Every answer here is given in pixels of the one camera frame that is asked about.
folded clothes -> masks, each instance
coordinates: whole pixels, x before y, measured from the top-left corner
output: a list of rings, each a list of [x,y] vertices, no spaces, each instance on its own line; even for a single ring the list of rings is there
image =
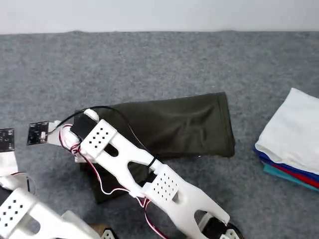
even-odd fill
[[[314,181],[314,180],[312,180],[312,179],[310,179],[310,178],[308,178],[308,177],[306,177],[306,176],[304,176],[304,175],[291,172],[291,171],[289,171],[289,170],[287,170],[287,169],[285,169],[285,168],[282,168],[282,167],[280,167],[280,166],[277,166],[276,164],[269,164],[268,162],[263,161],[263,158],[260,158],[260,160],[261,160],[263,163],[266,163],[266,164],[268,164],[268,165],[271,165],[271,166],[273,166],[274,168],[277,168],[277,169],[281,170],[282,172],[287,173],[287,174],[289,174],[290,176],[295,177],[296,179],[299,179],[300,181],[303,181],[304,183],[307,183],[307,184],[309,184],[309,185],[311,185],[311,186],[313,186],[313,187],[315,187],[315,188],[319,188],[319,182],[316,182],[316,181]]]
[[[274,163],[319,174],[319,99],[292,88],[255,147]]]
[[[287,174],[287,173],[285,173],[277,168],[274,168],[274,167],[270,166],[269,164],[266,164],[266,163],[263,163],[263,164],[264,164],[264,172],[269,173],[269,174],[274,175],[274,176],[277,176],[277,177],[287,179],[287,180],[295,182],[295,183],[298,183],[300,185],[303,185],[307,188],[310,188],[312,190],[319,192],[318,188],[315,188],[307,183],[304,183],[303,181],[301,181],[297,178],[294,178],[293,176],[291,176],[291,175],[289,175],[289,174]]]
[[[270,158],[265,153],[258,151],[255,147],[254,147],[254,151],[259,155],[259,158],[267,164],[270,164],[272,166],[275,165],[276,167],[279,167],[280,169],[285,169],[285,170],[290,171],[292,173],[300,174],[300,175],[303,175],[307,178],[310,178],[316,182],[319,182],[319,175],[317,175],[317,174],[306,172],[303,170],[299,170],[299,169],[293,168],[289,165],[286,165],[284,163],[274,163],[273,161],[270,160]]]

white 3d-printed part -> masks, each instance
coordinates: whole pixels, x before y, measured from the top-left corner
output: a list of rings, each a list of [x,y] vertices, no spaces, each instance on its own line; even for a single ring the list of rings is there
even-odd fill
[[[40,224],[40,230],[36,234],[25,228],[32,218]],[[75,215],[61,218],[32,194],[18,188],[0,206],[0,238],[100,239],[93,229],[80,226],[80,221]]]
[[[105,120],[101,120],[81,143],[81,149],[96,158],[117,133]]]
[[[115,239],[111,230],[105,230],[101,239]]]
[[[101,139],[101,136],[106,135],[106,133],[108,133],[108,137]],[[108,143],[117,149],[119,152],[117,156],[113,157],[104,151]],[[145,150],[137,148],[105,120],[100,120],[83,140],[81,152],[95,159],[95,162],[113,174],[119,183],[130,191],[132,197],[144,197],[141,193],[142,188],[135,182],[128,169],[128,163],[136,162],[148,165],[154,157]],[[151,169],[155,170],[160,165],[161,163],[155,160]]]
[[[228,237],[227,239],[239,239],[239,236],[233,229],[228,229],[225,235]]]
[[[198,210],[206,211],[227,224],[229,215],[202,190],[184,181],[168,165],[154,172],[157,177],[146,183],[142,192],[171,218],[177,228],[193,239],[207,239],[194,218]]]

